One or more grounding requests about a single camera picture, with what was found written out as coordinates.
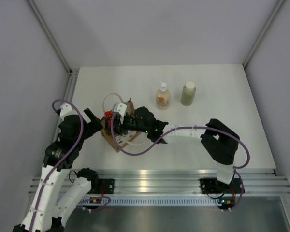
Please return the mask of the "white-lid frosted jar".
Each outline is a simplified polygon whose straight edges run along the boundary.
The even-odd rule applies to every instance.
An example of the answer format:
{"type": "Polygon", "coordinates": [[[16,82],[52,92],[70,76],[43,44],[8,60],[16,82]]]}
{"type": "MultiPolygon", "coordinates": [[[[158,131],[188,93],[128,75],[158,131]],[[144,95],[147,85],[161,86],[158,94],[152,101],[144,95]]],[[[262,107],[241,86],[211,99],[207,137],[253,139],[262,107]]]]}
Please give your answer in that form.
{"type": "Polygon", "coordinates": [[[195,83],[194,82],[187,82],[183,86],[183,91],[182,91],[182,96],[181,96],[181,104],[183,106],[192,105],[195,93],[196,93],[195,83]]]}

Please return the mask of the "yellow-green red-cap bottle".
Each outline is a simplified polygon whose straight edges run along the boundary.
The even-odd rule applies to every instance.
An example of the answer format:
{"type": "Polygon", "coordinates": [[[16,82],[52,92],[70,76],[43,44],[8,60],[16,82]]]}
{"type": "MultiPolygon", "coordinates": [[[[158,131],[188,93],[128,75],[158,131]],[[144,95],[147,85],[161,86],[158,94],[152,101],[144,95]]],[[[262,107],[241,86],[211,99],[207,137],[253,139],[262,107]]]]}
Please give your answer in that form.
{"type": "Polygon", "coordinates": [[[108,119],[105,120],[105,128],[104,129],[105,129],[105,133],[107,135],[109,135],[109,136],[112,135],[112,133],[111,133],[111,127],[112,127],[111,119],[108,118],[108,119]]]}

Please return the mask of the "pump soap bottle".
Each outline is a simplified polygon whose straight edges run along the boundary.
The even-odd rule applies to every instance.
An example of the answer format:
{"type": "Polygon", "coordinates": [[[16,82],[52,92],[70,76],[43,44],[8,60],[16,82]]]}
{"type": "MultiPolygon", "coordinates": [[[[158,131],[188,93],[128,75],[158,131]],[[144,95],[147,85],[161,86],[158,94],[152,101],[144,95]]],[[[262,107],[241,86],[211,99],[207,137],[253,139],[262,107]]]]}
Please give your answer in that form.
{"type": "Polygon", "coordinates": [[[166,110],[170,106],[171,94],[165,82],[160,83],[160,87],[156,92],[156,106],[160,110],[166,110]]]}

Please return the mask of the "jute watermelon canvas bag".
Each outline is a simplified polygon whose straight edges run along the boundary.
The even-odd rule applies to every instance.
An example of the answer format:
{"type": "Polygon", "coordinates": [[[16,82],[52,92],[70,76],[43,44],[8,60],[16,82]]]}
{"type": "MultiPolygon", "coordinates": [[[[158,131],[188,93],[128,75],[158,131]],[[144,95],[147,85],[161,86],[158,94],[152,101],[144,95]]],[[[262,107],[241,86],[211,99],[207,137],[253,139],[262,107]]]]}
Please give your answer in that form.
{"type": "MultiPolygon", "coordinates": [[[[135,113],[135,109],[134,109],[134,105],[133,105],[133,102],[131,100],[131,98],[129,98],[128,101],[124,102],[122,97],[118,94],[118,93],[115,93],[115,92],[110,92],[110,93],[107,93],[103,100],[102,100],[102,110],[103,110],[103,118],[101,119],[101,123],[103,125],[103,129],[101,130],[101,134],[102,136],[105,138],[105,140],[108,142],[108,144],[116,151],[116,152],[119,152],[120,149],[116,146],[114,140],[113,140],[113,137],[112,136],[109,136],[105,133],[105,112],[106,112],[106,109],[105,109],[105,99],[107,96],[110,96],[110,95],[116,95],[120,102],[121,103],[125,103],[127,105],[127,112],[130,116],[134,117],[134,113],[135,113]]],[[[119,134],[116,134],[115,133],[115,139],[116,139],[116,142],[119,144],[119,146],[121,148],[124,148],[126,147],[127,145],[132,145],[132,146],[140,146],[140,145],[143,145],[146,141],[146,136],[144,136],[144,138],[142,139],[142,142],[139,142],[139,143],[133,143],[133,140],[135,138],[137,138],[139,135],[141,135],[140,132],[134,132],[134,131],[129,131],[126,135],[119,135],[119,134]]]]}

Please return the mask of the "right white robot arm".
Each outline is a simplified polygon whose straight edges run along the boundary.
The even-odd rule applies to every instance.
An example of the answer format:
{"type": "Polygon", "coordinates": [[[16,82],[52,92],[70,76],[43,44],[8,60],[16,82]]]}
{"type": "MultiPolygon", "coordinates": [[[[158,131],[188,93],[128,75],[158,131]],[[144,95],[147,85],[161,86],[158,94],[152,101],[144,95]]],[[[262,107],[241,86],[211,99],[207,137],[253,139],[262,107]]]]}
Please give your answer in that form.
{"type": "Polygon", "coordinates": [[[136,109],[135,115],[130,116],[126,105],[119,103],[113,107],[108,126],[112,136],[124,136],[129,131],[145,133],[153,145],[201,144],[217,163],[217,175],[212,186],[221,192],[226,192],[233,186],[233,163],[240,138],[217,119],[211,119],[204,126],[176,126],[156,119],[146,107],[136,109]]]}

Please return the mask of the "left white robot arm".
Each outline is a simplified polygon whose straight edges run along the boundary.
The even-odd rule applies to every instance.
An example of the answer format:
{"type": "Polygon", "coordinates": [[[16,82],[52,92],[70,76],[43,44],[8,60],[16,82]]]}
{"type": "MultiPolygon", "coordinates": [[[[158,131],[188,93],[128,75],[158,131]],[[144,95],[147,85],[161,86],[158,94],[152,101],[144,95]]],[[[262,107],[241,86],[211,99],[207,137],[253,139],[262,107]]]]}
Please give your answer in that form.
{"type": "Polygon", "coordinates": [[[84,113],[90,122],[80,118],[79,112],[68,104],[62,105],[58,112],[62,119],[60,133],[45,150],[38,189],[26,217],[14,226],[15,232],[62,232],[82,198],[99,189],[98,173],[83,168],[77,172],[69,190],[59,197],[63,182],[79,156],[84,140],[100,131],[102,124],[88,108],[84,113]]]}

